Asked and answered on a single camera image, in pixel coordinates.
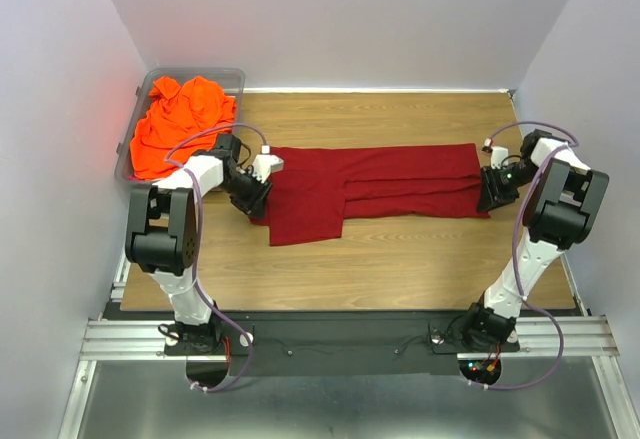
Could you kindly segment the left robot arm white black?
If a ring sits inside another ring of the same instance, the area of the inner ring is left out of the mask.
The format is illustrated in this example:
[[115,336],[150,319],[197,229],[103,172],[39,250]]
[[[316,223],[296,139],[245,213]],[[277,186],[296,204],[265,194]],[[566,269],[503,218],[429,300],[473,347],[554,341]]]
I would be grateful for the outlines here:
[[194,152],[170,176],[134,186],[130,193],[125,235],[127,260],[139,266],[169,299],[174,322],[159,326],[167,355],[210,355],[228,348],[215,302],[198,285],[197,257],[201,243],[202,198],[222,190],[230,203],[250,219],[264,217],[271,176],[284,161],[269,145],[253,162],[240,160],[245,144],[231,133],[217,136],[209,150]]

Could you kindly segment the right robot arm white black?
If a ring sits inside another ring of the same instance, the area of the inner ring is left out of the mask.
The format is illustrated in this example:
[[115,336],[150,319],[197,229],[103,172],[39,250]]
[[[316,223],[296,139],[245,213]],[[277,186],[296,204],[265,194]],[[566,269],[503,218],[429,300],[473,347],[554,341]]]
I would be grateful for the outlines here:
[[521,206],[511,258],[461,327],[463,342],[476,350],[515,341],[516,321],[534,286],[556,259],[587,239],[608,188],[608,175],[576,155],[575,136],[539,122],[533,127],[515,158],[493,136],[482,146],[490,163],[481,170],[478,212]]

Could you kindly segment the clear plastic bin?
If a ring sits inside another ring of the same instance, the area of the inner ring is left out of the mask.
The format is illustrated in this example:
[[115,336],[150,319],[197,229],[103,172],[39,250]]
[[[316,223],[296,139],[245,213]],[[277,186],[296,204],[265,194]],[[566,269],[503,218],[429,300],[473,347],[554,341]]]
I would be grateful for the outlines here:
[[146,112],[151,105],[152,99],[149,93],[154,82],[163,76],[175,79],[180,85],[197,76],[216,82],[226,95],[235,98],[237,104],[235,118],[241,118],[240,110],[245,85],[245,74],[241,69],[225,67],[160,67],[151,70],[136,89],[136,103],[129,124],[116,148],[118,159],[114,169],[114,176],[126,188],[140,183],[140,180],[135,178],[129,144],[134,136],[137,123],[146,116]]

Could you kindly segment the dark red t shirt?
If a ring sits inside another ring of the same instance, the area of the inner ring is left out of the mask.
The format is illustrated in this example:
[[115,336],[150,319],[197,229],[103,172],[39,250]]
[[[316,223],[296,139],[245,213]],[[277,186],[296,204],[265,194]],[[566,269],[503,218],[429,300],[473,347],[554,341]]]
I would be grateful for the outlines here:
[[347,219],[418,214],[479,218],[480,164],[472,144],[323,149],[277,147],[266,212],[272,246],[341,237]]

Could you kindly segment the aluminium frame rail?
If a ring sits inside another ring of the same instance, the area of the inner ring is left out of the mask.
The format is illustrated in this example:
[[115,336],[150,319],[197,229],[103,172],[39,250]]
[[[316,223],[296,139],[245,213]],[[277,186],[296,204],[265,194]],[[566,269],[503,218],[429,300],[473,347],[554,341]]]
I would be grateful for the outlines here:
[[[272,248],[219,195],[205,204],[201,267],[231,312],[463,311],[501,269],[512,212],[490,221],[354,219],[338,240]],[[86,326],[65,438],[629,438],[633,410],[605,317],[589,314],[557,264],[526,315],[521,348],[484,391],[460,375],[248,376],[190,389],[185,357],[164,353],[159,290],[122,263],[103,315]]]

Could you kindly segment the orange t shirt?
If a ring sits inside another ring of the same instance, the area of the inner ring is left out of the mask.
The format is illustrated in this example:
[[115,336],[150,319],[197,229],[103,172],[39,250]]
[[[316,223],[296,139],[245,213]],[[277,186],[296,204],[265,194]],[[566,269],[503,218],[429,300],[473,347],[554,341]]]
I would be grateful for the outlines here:
[[162,76],[149,92],[151,104],[135,128],[129,143],[133,175],[139,180],[165,178],[176,167],[165,161],[169,151],[184,140],[189,143],[172,154],[171,159],[186,162],[196,151],[213,147],[216,135],[194,136],[219,126],[229,131],[236,115],[236,99],[215,81],[202,76],[181,84]]

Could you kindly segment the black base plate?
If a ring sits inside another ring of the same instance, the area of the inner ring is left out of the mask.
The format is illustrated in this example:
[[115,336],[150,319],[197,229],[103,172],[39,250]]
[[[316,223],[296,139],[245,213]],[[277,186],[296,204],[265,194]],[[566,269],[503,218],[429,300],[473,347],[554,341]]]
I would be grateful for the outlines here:
[[187,371],[248,376],[456,375],[465,354],[492,360],[516,352],[500,339],[496,320],[462,311],[231,312],[207,325],[159,326],[168,356]]

